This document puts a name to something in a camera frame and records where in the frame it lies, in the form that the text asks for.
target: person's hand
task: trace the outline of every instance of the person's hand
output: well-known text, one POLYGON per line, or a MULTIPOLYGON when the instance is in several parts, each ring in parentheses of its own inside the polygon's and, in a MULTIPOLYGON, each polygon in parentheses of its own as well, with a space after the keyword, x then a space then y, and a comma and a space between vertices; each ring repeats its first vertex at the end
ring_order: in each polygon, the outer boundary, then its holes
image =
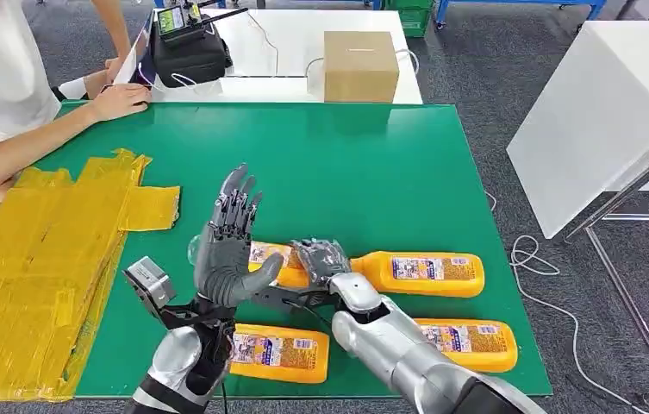
POLYGON ((100 121, 110 121, 147 109, 152 93, 143 85, 113 85, 101 92, 88 105, 100 121))
POLYGON ((118 75, 118 72, 121 70, 121 66, 123 65, 123 58, 119 56, 118 58, 106 59, 105 65, 106 84, 111 85, 114 83, 116 75, 118 75))
POLYGON ((274 253, 260 269, 248 271, 251 227, 263 194, 259 192, 248 202, 255 178, 244 179, 247 172, 248 167, 243 164, 223 181, 212 217, 203 227, 195 260, 197 292, 227 308, 237 306, 267 287, 284 264, 284 257, 274 253))

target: bottle label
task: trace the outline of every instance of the bottle label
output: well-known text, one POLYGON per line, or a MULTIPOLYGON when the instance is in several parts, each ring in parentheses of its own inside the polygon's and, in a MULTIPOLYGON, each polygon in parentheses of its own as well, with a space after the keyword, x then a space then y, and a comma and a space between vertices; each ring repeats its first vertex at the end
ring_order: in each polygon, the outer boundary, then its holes
POLYGON ((421 330, 444 353, 507 351, 507 341, 498 325, 421 325, 421 330))
POLYGON ((474 280, 477 273, 468 257, 447 259, 394 257, 393 278, 412 280, 474 280))
POLYGON ((284 257, 284 265, 289 263, 291 256, 291 246, 282 246, 280 244, 263 243, 262 241, 251 242, 251 255, 248 257, 250 263, 262 264, 268 256, 280 253, 284 257))
POLYGON ((316 341, 313 339, 236 333, 233 342, 233 362, 301 369, 316 367, 316 341))

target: brown box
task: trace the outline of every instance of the brown box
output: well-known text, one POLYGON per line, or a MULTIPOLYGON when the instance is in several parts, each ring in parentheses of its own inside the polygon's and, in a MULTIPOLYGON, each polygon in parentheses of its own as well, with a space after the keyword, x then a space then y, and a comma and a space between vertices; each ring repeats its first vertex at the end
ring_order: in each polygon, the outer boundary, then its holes
POLYGON ((324 100, 392 103, 400 71, 390 32, 324 32, 324 100))

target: orange bottle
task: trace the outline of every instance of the orange bottle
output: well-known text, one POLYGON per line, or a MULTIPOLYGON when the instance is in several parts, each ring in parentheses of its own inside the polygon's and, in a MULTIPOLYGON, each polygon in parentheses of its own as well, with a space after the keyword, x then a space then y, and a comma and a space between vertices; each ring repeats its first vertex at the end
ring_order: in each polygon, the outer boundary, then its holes
MULTIPOLYGON (((254 241, 250 270, 259 268, 273 252, 284 256, 284 267, 276 279, 279 285, 309 285, 290 246, 254 241)), ((471 298, 484 288, 484 265, 474 254, 373 252, 352 259, 352 270, 364 274, 379 292, 471 298)))
POLYGON ((506 323, 477 319, 417 319, 423 335, 462 367, 482 373, 514 368, 519 354, 506 323))
POLYGON ((319 384, 327 380, 329 336, 312 330, 237 323, 230 373, 319 384))

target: robotic arm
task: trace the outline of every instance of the robotic arm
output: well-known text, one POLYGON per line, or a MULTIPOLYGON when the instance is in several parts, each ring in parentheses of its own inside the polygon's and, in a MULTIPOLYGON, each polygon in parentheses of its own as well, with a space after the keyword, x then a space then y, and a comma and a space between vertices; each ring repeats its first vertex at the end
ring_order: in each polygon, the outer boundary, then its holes
POLYGON ((204 412, 212 392, 228 374, 235 307, 253 299, 284 308, 335 301, 335 340, 356 355, 390 389, 421 414, 544 414, 530 398, 505 381, 465 369, 446 358, 415 321, 378 294, 336 241, 294 241, 309 274, 310 289, 292 292, 268 285, 283 264, 273 254, 248 272, 250 230, 260 194, 248 203, 254 178, 246 166, 230 173, 203 228, 195 265, 197 294, 186 305, 175 296, 168 276, 148 257, 125 271, 150 313, 169 330, 152 366, 134 393, 127 414, 204 412))
POLYGON ((204 412, 228 374, 237 305, 268 286, 281 270, 284 258, 273 254, 259 270, 248 272, 251 227, 262 194, 249 200, 255 178, 244 179, 246 174, 244 164, 222 183, 200 237, 197 293, 188 304, 169 304, 176 296, 172 282, 148 257, 124 271, 149 313, 168 329, 126 414, 204 412))
POLYGON ((334 338, 391 390, 422 414, 545 414, 530 398, 498 378, 450 361, 392 300, 359 273, 336 241, 294 241, 309 283, 340 298, 334 338))

